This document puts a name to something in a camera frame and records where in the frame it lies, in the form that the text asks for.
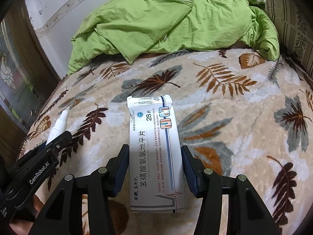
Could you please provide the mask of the person's left hand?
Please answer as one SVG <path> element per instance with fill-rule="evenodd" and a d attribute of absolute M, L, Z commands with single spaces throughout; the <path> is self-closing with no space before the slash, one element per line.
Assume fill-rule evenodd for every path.
<path fill-rule="evenodd" d="M 31 214 L 32 217 L 37 217 L 40 213 L 41 209 L 43 208 L 43 202 L 39 199 L 37 195 L 32 197 L 27 203 L 26 210 Z M 12 221 L 10 222 L 10 227 L 14 231 L 15 234 L 28 234 L 30 229 L 32 228 L 33 222 L 17 218 L 15 216 Z"/>

